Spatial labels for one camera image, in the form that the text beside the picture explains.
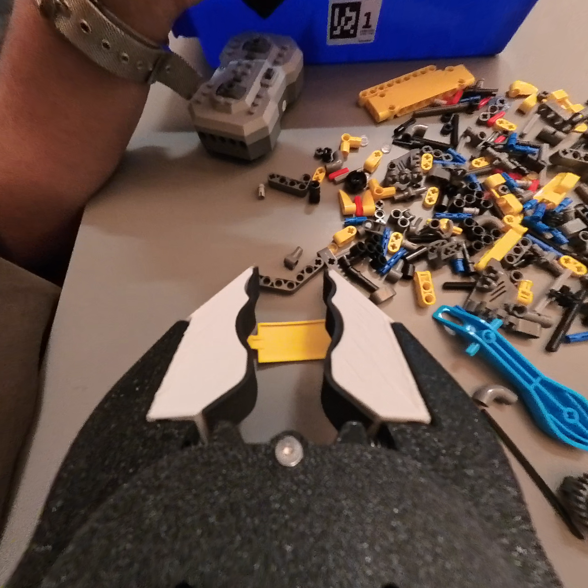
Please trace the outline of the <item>blue plastic bin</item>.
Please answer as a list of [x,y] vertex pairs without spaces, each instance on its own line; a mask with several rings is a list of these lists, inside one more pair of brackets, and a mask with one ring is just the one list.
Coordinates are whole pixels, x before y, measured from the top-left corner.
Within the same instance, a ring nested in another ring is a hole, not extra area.
[[210,65],[243,32],[293,38],[305,63],[418,61],[501,52],[536,1],[284,1],[267,19],[243,1],[201,1],[174,23]]

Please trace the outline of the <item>yellow perforated long panel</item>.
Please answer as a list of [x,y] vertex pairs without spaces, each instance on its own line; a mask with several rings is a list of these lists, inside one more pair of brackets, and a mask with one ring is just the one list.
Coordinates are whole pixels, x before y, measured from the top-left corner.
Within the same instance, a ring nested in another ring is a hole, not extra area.
[[472,86],[475,80],[462,64],[442,70],[429,65],[364,89],[357,97],[357,104],[379,123],[428,107],[435,99],[448,98]]

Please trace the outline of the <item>long black axle rod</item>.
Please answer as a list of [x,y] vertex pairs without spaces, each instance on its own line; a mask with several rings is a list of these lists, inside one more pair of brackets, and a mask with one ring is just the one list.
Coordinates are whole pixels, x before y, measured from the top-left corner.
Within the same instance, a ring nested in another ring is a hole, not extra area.
[[532,464],[526,459],[525,455],[520,451],[514,441],[507,435],[507,433],[500,427],[500,425],[492,418],[489,412],[482,408],[481,413],[485,416],[486,420],[488,421],[489,425],[493,428],[496,432],[500,440],[503,444],[509,449],[511,454],[516,458],[519,465],[523,467],[526,474],[533,480],[535,486],[540,490],[541,494],[544,498],[548,501],[551,505],[553,510],[559,515],[562,519],[566,527],[569,531],[577,537],[577,539],[584,540],[585,535],[584,531],[581,530],[580,526],[575,522],[572,518],[570,513],[566,510],[564,503],[560,500],[560,498],[555,494],[553,490],[550,489],[548,484],[543,480],[537,470],[532,466]]

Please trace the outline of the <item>blue brick separator tool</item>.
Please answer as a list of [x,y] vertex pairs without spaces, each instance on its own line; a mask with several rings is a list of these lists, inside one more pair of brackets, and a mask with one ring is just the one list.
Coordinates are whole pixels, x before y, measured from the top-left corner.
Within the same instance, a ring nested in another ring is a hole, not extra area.
[[485,320],[460,306],[440,306],[433,318],[481,353],[518,393],[537,426],[565,445],[587,451],[587,399],[545,376],[500,332],[501,319]]

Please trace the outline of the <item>pile of small brick parts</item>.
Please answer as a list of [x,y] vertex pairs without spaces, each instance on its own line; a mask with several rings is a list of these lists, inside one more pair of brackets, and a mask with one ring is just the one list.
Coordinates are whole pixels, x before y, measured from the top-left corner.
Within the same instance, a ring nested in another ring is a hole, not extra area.
[[265,187],[317,204],[339,187],[343,227],[319,251],[330,268],[379,305],[412,281],[422,307],[436,304],[431,271],[448,267],[465,310],[546,345],[587,340],[587,102],[517,80],[506,93],[483,80],[393,129],[392,142],[350,169],[366,136],[320,146],[320,166],[300,178],[268,175]]

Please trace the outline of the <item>grey battery box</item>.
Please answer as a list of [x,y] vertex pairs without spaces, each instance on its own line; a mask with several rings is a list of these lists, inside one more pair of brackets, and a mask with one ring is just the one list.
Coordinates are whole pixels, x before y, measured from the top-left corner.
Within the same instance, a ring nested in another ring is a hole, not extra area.
[[289,36],[241,33],[189,102],[190,115],[211,154],[252,161],[270,153],[281,119],[299,96],[303,53]]

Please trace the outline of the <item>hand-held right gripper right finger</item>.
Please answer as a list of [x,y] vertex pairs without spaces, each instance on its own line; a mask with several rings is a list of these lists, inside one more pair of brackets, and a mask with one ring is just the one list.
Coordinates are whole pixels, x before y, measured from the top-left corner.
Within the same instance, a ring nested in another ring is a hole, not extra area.
[[323,281],[330,336],[322,408],[335,430],[360,423],[377,434],[384,424],[432,424],[432,416],[398,341],[394,322],[332,269]]

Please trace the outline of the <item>dark grey angled beam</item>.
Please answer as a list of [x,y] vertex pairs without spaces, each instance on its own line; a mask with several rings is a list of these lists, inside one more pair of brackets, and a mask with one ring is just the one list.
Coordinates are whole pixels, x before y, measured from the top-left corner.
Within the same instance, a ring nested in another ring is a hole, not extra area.
[[317,256],[312,262],[294,271],[292,277],[260,275],[259,286],[261,290],[277,293],[278,295],[292,295],[305,286],[312,278],[324,272],[326,268],[331,267],[335,261],[336,259],[333,258],[325,262],[323,258]]

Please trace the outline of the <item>person's left forearm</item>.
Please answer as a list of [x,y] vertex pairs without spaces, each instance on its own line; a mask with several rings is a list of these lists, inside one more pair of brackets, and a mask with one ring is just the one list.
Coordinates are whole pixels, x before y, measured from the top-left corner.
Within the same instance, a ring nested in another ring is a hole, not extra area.
[[103,70],[15,1],[1,51],[1,256],[37,274],[70,255],[149,86]]

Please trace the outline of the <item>person's left hand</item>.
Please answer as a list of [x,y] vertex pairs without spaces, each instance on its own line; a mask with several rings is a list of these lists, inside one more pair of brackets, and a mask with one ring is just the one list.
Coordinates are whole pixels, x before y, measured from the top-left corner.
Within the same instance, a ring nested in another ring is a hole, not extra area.
[[125,25],[145,38],[168,42],[174,22],[200,1],[99,1]]

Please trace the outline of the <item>grey elbow pipe piece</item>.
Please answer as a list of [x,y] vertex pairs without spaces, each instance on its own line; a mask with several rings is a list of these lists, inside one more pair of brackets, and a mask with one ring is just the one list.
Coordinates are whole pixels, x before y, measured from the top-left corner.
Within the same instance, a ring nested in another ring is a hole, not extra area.
[[502,385],[490,384],[478,388],[472,400],[483,408],[489,408],[494,403],[513,405],[518,402],[518,395]]

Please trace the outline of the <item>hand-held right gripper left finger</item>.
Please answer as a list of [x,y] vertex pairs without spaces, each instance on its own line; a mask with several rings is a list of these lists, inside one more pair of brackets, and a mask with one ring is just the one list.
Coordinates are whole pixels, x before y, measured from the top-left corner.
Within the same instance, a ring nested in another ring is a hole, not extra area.
[[247,339],[259,293],[259,270],[252,266],[188,317],[148,422],[193,421],[207,436],[219,422],[238,425],[253,411],[258,383]]

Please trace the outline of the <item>yellow curved panel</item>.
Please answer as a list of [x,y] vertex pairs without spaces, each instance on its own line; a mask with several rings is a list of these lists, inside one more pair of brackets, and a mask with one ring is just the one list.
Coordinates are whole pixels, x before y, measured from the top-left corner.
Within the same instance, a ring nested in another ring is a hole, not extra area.
[[247,338],[261,364],[322,360],[331,343],[326,321],[258,323],[256,334]]

